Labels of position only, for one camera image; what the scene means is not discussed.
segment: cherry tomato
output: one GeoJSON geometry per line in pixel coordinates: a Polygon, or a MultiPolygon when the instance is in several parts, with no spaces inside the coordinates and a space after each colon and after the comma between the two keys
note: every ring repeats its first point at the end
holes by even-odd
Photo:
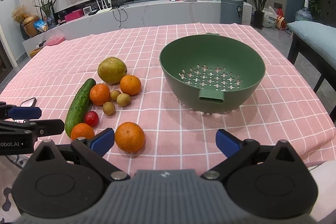
{"type": "Polygon", "coordinates": [[[98,114],[94,111],[89,111],[85,115],[84,122],[91,127],[95,127],[99,123],[98,114]]]}

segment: trash can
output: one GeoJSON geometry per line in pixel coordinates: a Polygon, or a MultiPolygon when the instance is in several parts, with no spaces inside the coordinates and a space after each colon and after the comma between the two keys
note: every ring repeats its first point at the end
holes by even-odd
{"type": "Polygon", "coordinates": [[[221,0],[220,23],[242,23],[244,0],[221,0]]]}

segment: blue bench cushion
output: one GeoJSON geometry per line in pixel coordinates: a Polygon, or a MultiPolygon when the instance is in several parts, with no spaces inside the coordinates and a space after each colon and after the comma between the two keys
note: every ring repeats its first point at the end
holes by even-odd
{"type": "Polygon", "coordinates": [[[311,21],[295,21],[288,27],[336,70],[336,28],[311,21]]]}

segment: orange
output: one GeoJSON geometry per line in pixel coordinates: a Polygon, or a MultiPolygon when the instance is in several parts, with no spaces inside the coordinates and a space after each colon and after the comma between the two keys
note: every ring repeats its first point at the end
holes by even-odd
{"type": "Polygon", "coordinates": [[[118,126],[114,134],[114,141],[125,152],[137,152],[145,144],[145,133],[134,122],[124,122],[118,126]]]}
{"type": "Polygon", "coordinates": [[[90,90],[90,99],[97,105],[102,106],[110,100],[110,88],[105,84],[97,84],[90,90]]]}
{"type": "Polygon", "coordinates": [[[88,124],[86,123],[79,123],[73,127],[71,130],[71,139],[76,140],[78,137],[85,137],[87,139],[93,138],[95,133],[88,124]]]}
{"type": "Polygon", "coordinates": [[[126,75],[120,81],[120,89],[123,93],[133,96],[140,92],[141,82],[139,78],[134,75],[126,75]]]}

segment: floor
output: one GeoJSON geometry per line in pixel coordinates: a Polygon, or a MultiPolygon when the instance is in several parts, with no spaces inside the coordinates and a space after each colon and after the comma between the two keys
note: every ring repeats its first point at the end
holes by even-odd
{"type": "MultiPolygon", "coordinates": [[[[263,28],[262,30],[256,29],[262,36],[264,36],[272,45],[274,45],[285,57],[288,56],[289,49],[292,43],[290,34],[285,31],[280,31],[275,28],[263,28]]],[[[7,84],[13,79],[13,77],[28,63],[30,57],[27,57],[19,64],[19,66],[13,69],[6,78],[0,83],[0,92],[4,90],[7,84]]],[[[305,78],[311,88],[314,88],[320,73],[315,69],[312,64],[304,58],[301,54],[296,59],[295,65],[298,72],[305,78]]],[[[324,81],[317,92],[317,96],[320,98],[322,104],[326,108],[327,112],[336,105],[336,91],[329,85],[327,81],[324,81]]]]}

